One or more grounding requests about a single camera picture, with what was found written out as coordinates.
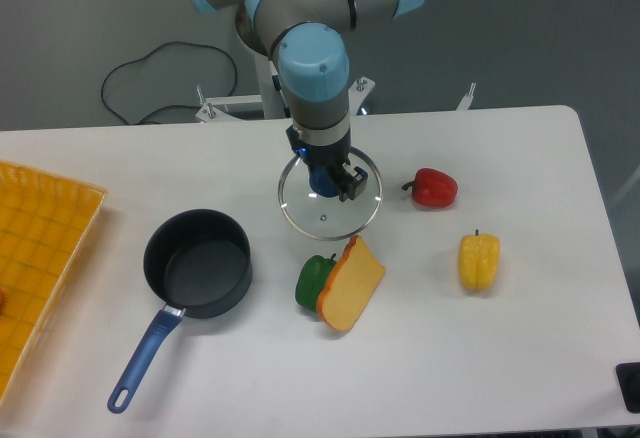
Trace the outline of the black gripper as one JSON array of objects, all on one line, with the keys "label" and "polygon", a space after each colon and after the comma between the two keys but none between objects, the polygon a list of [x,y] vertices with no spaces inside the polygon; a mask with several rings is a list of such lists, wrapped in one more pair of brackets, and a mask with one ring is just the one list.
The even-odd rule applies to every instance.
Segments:
[{"label": "black gripper", "polygon": [[287,128],[286,136],[293,153],[302,159],[311,173],[321,170],[330,178],[332,197],[338,197],[341,202],[354,201],[365,190],[368,173],[351,164],[348,158],[351,131],[328,145],[314,145],[304,141],[293,126]]}]

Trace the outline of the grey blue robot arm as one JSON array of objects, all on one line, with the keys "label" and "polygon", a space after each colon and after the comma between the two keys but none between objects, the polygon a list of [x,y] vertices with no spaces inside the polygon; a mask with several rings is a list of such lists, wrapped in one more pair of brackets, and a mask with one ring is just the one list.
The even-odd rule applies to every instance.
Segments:
[{"label": "grey blue robot arm", "polygon": [[274,65],[292,124],[292,151],[323,197],[354,200],[368,176],[351,164],[350,64],[343,33],[397,19],[425,0],[192,0],[204,11],[236,5]]}]

